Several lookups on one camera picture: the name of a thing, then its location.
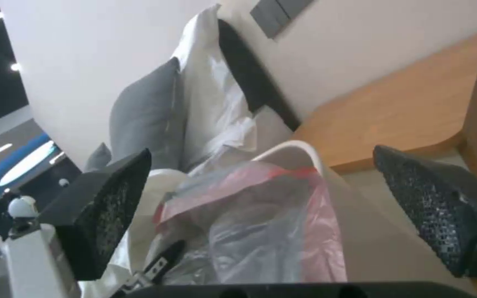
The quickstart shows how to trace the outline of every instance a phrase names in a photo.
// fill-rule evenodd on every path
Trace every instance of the black mesh gripper pad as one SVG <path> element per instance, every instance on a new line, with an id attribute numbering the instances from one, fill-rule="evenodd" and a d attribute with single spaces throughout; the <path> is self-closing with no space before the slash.
<path id="1" fill-rule="evenodd" d="M 477 277 L 477 178 L 385 146 L 373 158 L 420 238 L 454 276 Z"/>
<path id="2" fill-rule="evenodd" d="M 75 279 L 100 279 L 129 227 L 148 172 L 145 149 L 106 168 L 84 173 L 39 216 L 56 228 Z"/>

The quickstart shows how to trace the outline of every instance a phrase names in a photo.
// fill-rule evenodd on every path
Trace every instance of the gray pillow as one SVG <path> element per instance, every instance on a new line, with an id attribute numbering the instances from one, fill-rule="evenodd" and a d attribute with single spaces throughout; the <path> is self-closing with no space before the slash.
<path id="1" fill-rule="evenodd" d="M 111 152 L 106 144 L 101 143 L 95 151 L 89 156 L 84 168 L 84 173 L 100 170 L 111 161 Z"/>
<path id="2" fill-rule="evenodd" d="M 152 169 L 178 169 L 187 113 L 176 57 L 121 92 L 110 115 L 113 161 L 148 148 Z"/>

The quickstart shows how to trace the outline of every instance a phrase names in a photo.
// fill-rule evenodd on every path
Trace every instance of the wooden tabletop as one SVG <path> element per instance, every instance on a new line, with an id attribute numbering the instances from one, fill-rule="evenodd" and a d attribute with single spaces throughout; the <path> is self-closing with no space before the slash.
<path id="1" fill-rule="evenodd" d="M 477 34 L 320 106 L 294 134 L 339 173 L 373 166 L 373 148 L 436 155 L 462 142 L 477 81 Z"/>

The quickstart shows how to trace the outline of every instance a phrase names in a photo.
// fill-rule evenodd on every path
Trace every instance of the pink plastic bag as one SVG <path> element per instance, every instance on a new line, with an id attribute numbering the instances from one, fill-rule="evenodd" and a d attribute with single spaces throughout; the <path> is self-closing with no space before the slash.
<path id="1" fill-rule="evenodd" d="M 335 211 L 314 168 L 247 162 L 192 178 L 155 220 L 154 251 L 188 242 L 166 284 L 347 281 Z"/>

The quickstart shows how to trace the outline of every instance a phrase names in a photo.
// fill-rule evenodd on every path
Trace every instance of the black headboard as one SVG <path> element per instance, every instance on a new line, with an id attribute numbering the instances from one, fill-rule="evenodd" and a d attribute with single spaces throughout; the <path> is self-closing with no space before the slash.
<path id="1" fill-rule="evenodd" d="M 257 58 L 231 25 L 219 19 L 218 28 L 220 49 L 233 77 L 246 96 L 250 111 L 255 113 L 263 105 L 267 105 L 280 115 L 291 130 L 295 131 L 299 127 L 299 120 Z"/>

